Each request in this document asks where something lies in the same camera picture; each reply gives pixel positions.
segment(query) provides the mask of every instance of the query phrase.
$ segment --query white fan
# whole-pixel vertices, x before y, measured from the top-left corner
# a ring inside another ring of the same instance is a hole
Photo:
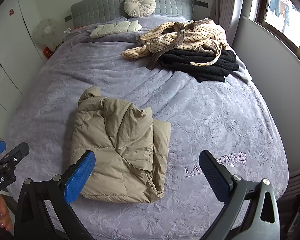
[[[38,45],[43,49],[48,47],[51,51],[61,44],[63,36],[61,27],[53,18],[41,20],[33,31],[33,37]]]

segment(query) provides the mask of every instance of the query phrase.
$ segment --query silver bolt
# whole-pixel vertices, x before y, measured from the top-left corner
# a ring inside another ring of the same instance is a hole
[[[234,178],[234,180],[237,180],[237,181],[242,180],[242,177],[239,174],[234,174],[233,178]]]
[[[25,182],[24,182],[24,184],[26,184],[26,185],[28,185],[30,183],[31,183],[31,179],[26,179]]]
[[[269,184],[270,184],[269,179],[263,179],[262,182],[263,182],[264,184],[266,184],[266,185],[269,185]]]
[[[53,180],[54,181],[59,181],[59,180],[61,180],[61,176],[60,175],[54,175]]]

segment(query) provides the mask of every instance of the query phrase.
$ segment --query khaki down jacket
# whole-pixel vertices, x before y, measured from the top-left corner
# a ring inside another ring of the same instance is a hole
[[[151,107],[100,96],[97,87],[79,99],[71,164],[86,150],[96,165],[81,194],[117,203],[152,203],[164,196],[171,124],[152,119]]]

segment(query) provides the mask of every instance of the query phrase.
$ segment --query white folded garment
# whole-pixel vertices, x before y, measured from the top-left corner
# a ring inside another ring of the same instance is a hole
[[[93,30],[93,32],[90,34],[90,37],[99,38],[109,34],[126,33],[126,32],[136,33],[141,28],[142,26],[138,23],[138,21],[109,23],[105,25],[99,25],[96,29]]]

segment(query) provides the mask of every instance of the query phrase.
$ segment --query pink embroidered logo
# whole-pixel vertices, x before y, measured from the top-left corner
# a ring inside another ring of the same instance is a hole
[[[227,155],[221,156],[219,158],[216,158],[216,161],[219,164],[222,164],[224,166],[230,165],[231,167],[234,167],[235,164],[237,164],[239,162],[242,163],[242,164],[245,164],[247,162],[247,154],[242,153],[242,152],[239,152],[238,154],[231,153],[231,154],[227,154]],[[203,172],[200,168],[199,163],[195,163],[192,169],[190,169],[188,166],[185,167],[184,177],[187,178],[187,177],[191,177],[191,176],[194,176],[194,175],[199,175],[199,174],[202,174],[202,173]]]

